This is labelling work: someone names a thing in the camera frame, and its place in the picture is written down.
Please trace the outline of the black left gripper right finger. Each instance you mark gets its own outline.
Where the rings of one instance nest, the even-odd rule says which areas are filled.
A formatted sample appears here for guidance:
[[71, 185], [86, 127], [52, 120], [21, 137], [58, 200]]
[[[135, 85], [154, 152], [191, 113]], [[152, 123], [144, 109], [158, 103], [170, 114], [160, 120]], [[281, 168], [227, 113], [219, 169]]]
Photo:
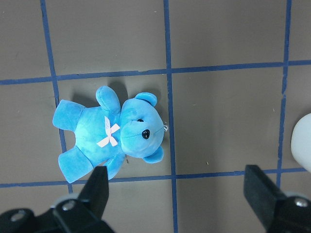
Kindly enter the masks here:
[[243, 194], [267, 233], [311, 231], [311, 200], [285, 194], [259, 166], [245, 166]]

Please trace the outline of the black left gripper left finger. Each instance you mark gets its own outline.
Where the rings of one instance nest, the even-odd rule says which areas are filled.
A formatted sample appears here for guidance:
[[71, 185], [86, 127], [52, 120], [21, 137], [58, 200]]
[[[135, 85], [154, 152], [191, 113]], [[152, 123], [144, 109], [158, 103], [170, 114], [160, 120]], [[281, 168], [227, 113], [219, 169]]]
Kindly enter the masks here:
[[97, 166], [80, 194], [58, 203], [53, 216], [64, 233], [107, 233], [102, 216], [108, 201], [107, 168]]

